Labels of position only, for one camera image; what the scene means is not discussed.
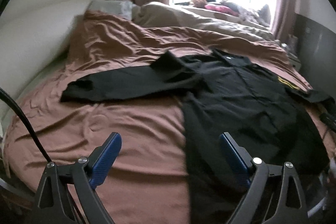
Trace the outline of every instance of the metal screw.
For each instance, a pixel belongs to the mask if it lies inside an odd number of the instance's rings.
[[[253,158],[252,160],[255,164],[261,164],[263,162],[260,158]]]
[[[47,168],[51,168],[51,167],[54,167],[54,166],[55,166],[55,163],[52,162],[52,161],[47,164]]]
[[[84,164],[84,163],[87,162],[87,158],[86,158],[86,157],[81,157],[81,158],[78,159],[78,162],[79,162],[80,164]]]
[[[286,165],[288,168],[290,168],[290,169],[292,169],[292,168],[294,167],[293,163],[291,163],[291,162],[289,162],[289,161],[286,162],[285,165]]]

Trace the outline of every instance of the beige blanket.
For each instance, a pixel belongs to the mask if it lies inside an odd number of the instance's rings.
[[[274,43],[181,27],[145,29],[88,11],[71,37],[65,67],[21,101],[42,145],[58,165],[88,156],[113,131],[121,134],[121,152],[105,183],[97,187],[116,223],[189,222],[180,102],[174,96],[161,96],[87,105],[60,103],[62,91],[89,73],[147,65],[167,50],[178,57],[207,54],[210,47],[248,56],[302,89],[310,88]],[[325,126],[316,114],[312,116],[323,134]],[[4,162],[36,191],[46,161],[17,117],[7,131],[4,155]]]
[[[146,28],[189,27],[240,37],[248,41],[273,41],[275,39],[270,32],[265,30],[221,19],[202,17],[186,9],[159,2],[150,2],[133,9],[133,21]]]

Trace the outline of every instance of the hanging dark clothing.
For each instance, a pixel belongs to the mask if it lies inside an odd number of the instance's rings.
[[[149,66],[87,75],[69,83],[61,102],[167,92],[184,95],[191,223],[225,223],[243,195],[219,149],[223,132],[252,157],[274,165],[290,161],[299,174],[319,174],[329,163],[313,121],[291,95],[311,102],[332,99],[316,91],[304,93],[246,57],[216,49],[181,58],[166,52]]]

